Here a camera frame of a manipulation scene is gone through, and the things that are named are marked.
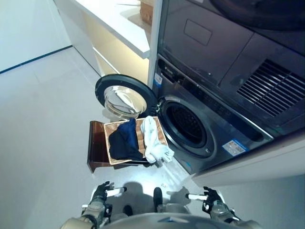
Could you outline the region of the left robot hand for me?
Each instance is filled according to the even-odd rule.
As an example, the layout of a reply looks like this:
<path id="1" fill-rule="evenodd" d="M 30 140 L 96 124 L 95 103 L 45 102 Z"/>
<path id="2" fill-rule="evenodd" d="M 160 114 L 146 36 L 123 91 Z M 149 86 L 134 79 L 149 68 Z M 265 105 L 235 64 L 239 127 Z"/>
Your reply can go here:
<path id="1" fill-rule="evenodd" d="M 95 202 L 95 201 L 105 202 L 107 198 L 118 197 L 126 191 L 127 191 L 127 187 L 115 188 L 113 183 L 110 183 L 110 181 L 106 181 L 101 185 L 97 186 L 97 188 L 93 192 L 91 202 Z"/>

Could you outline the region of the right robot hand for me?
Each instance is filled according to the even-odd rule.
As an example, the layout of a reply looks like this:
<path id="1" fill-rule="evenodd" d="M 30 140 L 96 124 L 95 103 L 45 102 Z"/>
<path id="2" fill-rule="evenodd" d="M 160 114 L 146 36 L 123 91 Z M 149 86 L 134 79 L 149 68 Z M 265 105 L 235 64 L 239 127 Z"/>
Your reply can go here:
<path id="1" fill-rule="evenodd" d="M 215 203 L 225 203 L 224 198 L 220 192 L 210 187 L 203 187 L 203 194 L 190 194 L 185 195 L 187 199 L 202 202 L 202 211 L 210 213 Z"/>

